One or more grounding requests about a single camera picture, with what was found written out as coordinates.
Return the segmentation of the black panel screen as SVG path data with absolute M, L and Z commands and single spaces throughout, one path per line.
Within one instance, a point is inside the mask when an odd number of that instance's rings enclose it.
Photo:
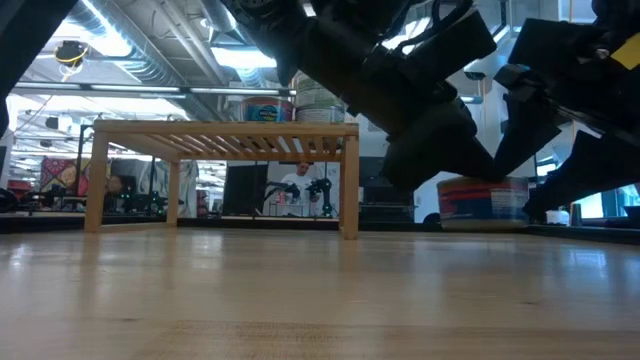
M 261 211 L 268 182 L 268 165 L 227 168 L 223 191 L 223 216 L 251 216 Z

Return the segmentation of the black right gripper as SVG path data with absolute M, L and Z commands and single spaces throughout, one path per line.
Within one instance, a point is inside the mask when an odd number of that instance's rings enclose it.
M 640 182 L 640 0 L 591 0 L 591 23 L 529 18 L 495 79 L 508 121 L 494 160 L 509 175 L 561 133 L 569 157 L 523 207 L 530 218 Z

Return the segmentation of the silver ventilation duct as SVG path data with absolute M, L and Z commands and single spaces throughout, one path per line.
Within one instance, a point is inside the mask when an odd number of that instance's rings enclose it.
M 67 20 L 142 85 L 226 86 L 193 24 L 202 17 L 197 0 L 78 0 Z

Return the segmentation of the window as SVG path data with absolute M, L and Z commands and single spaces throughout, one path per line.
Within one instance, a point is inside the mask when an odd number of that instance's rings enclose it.
M 627 217 L 627 207 L 640 206 L 640 183 L 596 193 L 577 204 L 583 219 Z

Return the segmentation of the small robot with green lights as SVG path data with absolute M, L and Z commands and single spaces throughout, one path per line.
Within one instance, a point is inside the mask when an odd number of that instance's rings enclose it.
M 162 213 L 167 203 L 168 199 L 161 197 L 157 191 L 139 194 L 131 187 L 123 188 L 119 193 L 114 195 L 115 210 L 122 213 Z

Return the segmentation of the black storage cabinet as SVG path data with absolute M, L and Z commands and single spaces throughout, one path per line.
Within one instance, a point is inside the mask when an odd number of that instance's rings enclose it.
M 414 222 L 414 198 L 400 192 L 382 175 L 382 157 L 361 157 L 359 162 L 359 215 L 362 222 Z

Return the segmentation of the wooden slatted shelf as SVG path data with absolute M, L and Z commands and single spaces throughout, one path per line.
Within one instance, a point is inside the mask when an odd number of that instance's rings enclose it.
M 166 225 L 178 222 L 183 160 L 334 162 L 340 165 L 339 231 L 355 240 L 359 226 L 359 126 L 356 123 L 96 120 L 84 231 L 103 224 L 108 145 L 169 163 Z

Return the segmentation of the colourful patterned wall hanging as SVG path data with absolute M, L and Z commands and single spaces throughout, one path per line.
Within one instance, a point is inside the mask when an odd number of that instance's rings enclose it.
M 47 192 L 58 186 L 67 194 L 85 196 L 89 187 L 90 168 L 88 158 L 81 159 L 80 170 L 77 170 L 76 159 L 45 157 L 41 161 L 40 191 Z

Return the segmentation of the Wild Planet gold-lidded can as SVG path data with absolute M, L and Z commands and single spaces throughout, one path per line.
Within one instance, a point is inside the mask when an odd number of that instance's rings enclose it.
M 451 231 L 493 231 L 524 228 L 529 217 L 528 179 L 506 177 L 500 183 L 457 177 L 437 184 L 441 226 Z
M 290 122 L 294 105 L 276 97 L 249 97 L 241 102 L 241 121 Z

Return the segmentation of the long ceiling tube light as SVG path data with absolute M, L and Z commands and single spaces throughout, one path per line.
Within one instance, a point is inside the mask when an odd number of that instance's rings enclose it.
M 179 87 L 113 85 L 88 83 L 18 82 L 12 89 L 18 95 L 60 95 L 113 98 L 185 99 Z
M 194 94 L 233 95 L 233 96 L 274 96 L 295 97 L 296 91 L 286 88 L 230 88 L 230 87 L 190 87 Z

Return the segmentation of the person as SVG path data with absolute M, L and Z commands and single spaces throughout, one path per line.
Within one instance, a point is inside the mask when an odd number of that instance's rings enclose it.
M 294 185 L 299 192 L 298 196 L 291 193 L 285 194 L 284 204 L 281 207 L 280 215 L 289 217 L 313 217 L 316 215 L 318 195 L 312 195 L 308 188 L 312 185 L 313 179 L 309 175 L 312 162 L 299 162 L 293 173 L 285 175 L 281 182 L 287 185 Z

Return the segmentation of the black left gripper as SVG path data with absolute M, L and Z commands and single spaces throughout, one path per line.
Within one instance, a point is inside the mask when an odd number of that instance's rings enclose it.
M 497 45 L 480 12 L 455 9 L 416 36 L 413 50 L 376 46 L 349 89 L 349 110 L 390 137 L 382 175 L 414 191 L 441 172 L 500 182 L 505 173 L 448 78 Z

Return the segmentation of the bright ceiling light panel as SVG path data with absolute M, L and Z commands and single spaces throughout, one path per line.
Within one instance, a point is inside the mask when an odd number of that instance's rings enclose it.
M 211 52 L 216 61 L 222 66 L 240 69 L 277 67 L 275 59 L 264 55 L 258 50 L 232 50 L 212 47 Z

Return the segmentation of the Bumble Bee tuna can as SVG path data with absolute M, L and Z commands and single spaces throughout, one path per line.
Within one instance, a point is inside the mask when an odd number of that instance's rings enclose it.
M 309 77 L 302 71 L 298 71 L 292 80 L 296 92 L 294 105 L 322 106 L 344 108 L 344 102 L 320 83 Z
M 297 107 L 295 110 L 297 122 L 317 122 L 317 123 L 343 123 L 345 111 L 336 106 L 315 106 L 307 105 Z

